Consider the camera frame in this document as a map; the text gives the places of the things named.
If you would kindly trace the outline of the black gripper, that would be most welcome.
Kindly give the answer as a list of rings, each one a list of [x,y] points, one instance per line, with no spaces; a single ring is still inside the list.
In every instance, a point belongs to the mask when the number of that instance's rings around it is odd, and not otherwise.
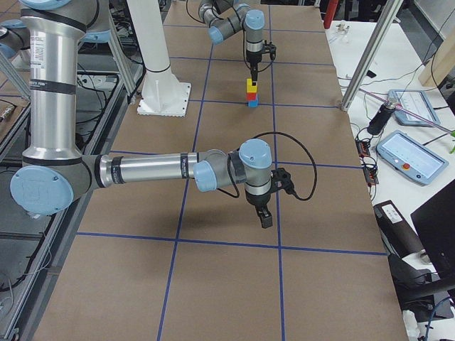
[[[269,59],[273,62],[277,54],[276,45],[272,42],[268,43],[266,40],[258,43],[246,42],[246,61],[250,65],[252,85],[257,84],[258,65],[262,61],[262,56],[265,54],[268,54]]]
[[[284,168],[277,168],[271,171],[270,179],[263,185],[250,185],[245,183],[245,195],[249,204],[257,207],[257,216],[259,217],[262,228],[273,226],[272,213],[267,208],[272,193],[284,190],[288,195],[295,194],[294,183],[291,180],[291,174]]]

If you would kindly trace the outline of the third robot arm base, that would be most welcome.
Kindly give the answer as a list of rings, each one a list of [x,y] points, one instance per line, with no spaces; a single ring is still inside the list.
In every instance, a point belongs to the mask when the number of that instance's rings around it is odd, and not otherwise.
[[[1,53],[16,69],[30,70],[30,32],[20,19],[1,22]]]

